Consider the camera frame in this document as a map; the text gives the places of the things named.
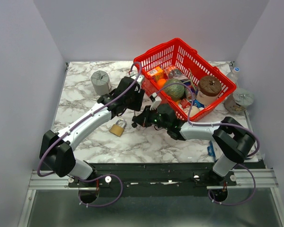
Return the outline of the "black padlock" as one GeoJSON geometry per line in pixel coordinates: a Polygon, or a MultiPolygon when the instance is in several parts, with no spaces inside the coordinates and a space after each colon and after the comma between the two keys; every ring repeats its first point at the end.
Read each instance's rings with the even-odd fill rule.
{"type": "Polygon", "coordinates": [[[138,124],[136,122],[136,118],[137,118],[137,114],[136,114],[136,111],[134,111],[133,117],[132,117],[132,127],[133,128],[136,128],[138,126],[138,124]]]}

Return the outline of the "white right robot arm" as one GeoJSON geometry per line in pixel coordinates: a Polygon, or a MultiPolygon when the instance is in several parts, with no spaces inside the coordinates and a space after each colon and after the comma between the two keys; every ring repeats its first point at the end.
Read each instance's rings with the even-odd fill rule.
{"type": "Polygon", "coordinates": [[[236,164],[245,161],[256,142],[252,132],[232,117],[225,117],[221,122],[190,124],[177,118],[169,104],[161,104],[155,110],[147,105],[142,113],[133,116],[132,121],[134,127],[140,125],[144,128],[164,128],[174,140],[215,141],[222,150],[222,155],[208,174],[209,182],[213,185],[224,182],[227,173],[236,164]]]}

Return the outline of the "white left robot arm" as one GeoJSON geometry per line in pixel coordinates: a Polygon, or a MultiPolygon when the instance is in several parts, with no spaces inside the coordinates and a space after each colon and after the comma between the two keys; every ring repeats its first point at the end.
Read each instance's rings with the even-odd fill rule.
{"type": "Polygon", "coordinates": [[[142,106],[144,90],[142,75],[124,77],[117,88],[102,95],[94,106],[66,128],[43,135],[40,150],[40,163],[48,166],[59,177],[72,175],[86,187],[95,183],[93,168],[86,162],[74,157],[76,147],[95,129],[121,116],[127,109],[139,111],[142,106]]]}

